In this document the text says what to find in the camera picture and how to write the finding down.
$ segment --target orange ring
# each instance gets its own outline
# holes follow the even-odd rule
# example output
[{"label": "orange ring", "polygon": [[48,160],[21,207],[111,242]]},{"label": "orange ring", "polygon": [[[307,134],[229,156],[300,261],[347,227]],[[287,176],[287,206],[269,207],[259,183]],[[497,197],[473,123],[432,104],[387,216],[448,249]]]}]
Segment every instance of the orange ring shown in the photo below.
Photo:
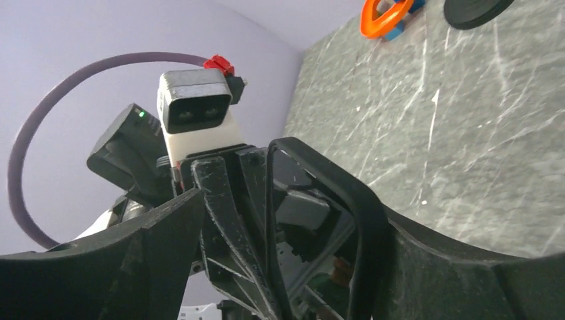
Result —
[{"label": "orange ring", "polygon": [[392,5],[389,10],[375,19],[376,6],[379,3],[380,0],[367,0],[363,5],[363,11],[361,11],[359,30],[362,35],[371,39],[384,37],[387,33],[391,32],[408,13],[408,10],[410,10],[414,4],[414,0],[397,2]]}]

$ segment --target cable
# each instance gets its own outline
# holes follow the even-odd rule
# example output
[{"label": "cable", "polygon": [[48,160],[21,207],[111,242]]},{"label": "cable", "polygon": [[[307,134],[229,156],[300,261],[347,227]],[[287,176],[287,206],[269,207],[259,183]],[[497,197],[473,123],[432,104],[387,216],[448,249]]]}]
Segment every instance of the cable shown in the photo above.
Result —
[{"label": "cable", "polygon": [[27,154],[33,136],[37,132],[41,122],[45,119],[52,108],[71,90],[81,84],[84,80],[102,71],[145,62],[177,62],[202,67],[207,59],[196,55],[185,55],[183,53],[169,52],[139,52],[117,55],[94,62],[74,72],[68,78],[54,87],[28,116],[20,128],[8,162],[8,202],[10,210],[20,228],[40,246],[50,249],[59,243],[50,238],[29,215],[23,199],[22,176],[23,162]]}]

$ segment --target gray marble surface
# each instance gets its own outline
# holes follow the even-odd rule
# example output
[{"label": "gray marble surface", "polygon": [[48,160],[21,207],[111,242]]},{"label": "gray marble surface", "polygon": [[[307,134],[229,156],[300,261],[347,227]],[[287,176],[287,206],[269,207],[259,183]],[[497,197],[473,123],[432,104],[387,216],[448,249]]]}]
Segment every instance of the gray marble surface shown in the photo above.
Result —
[{"label": "gray marble surface", "polygon": [[430,0],[390,43],[356,18],[310,48],[285,135],[447,236],[565,250],[565,1],[516,0],[470,31],[442,8]]}]

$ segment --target black round lid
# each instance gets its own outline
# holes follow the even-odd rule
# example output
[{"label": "black round lid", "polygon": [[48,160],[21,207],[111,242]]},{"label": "black round lid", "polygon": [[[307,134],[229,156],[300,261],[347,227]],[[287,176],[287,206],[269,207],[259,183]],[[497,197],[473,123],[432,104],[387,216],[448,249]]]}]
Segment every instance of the black round lid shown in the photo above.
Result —
[{"label": "black round lid", "polygon": [[479,27],[501,14],[514,0],[446,0],[447,23],[459,30]]}]

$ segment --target tabletop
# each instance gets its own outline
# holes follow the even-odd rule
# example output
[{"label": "tabletop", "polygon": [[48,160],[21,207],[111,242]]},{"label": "tabletop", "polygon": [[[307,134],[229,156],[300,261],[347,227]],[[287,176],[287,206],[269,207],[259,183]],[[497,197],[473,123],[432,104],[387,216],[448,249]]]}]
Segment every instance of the tabletop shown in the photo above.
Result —
[{"label": "tabletop", "polygon": [[311,47],[285,135],[395,211],[481,248],[565,250],[565,1],[458,31],[430,0],[389,43],[351,20]]}]

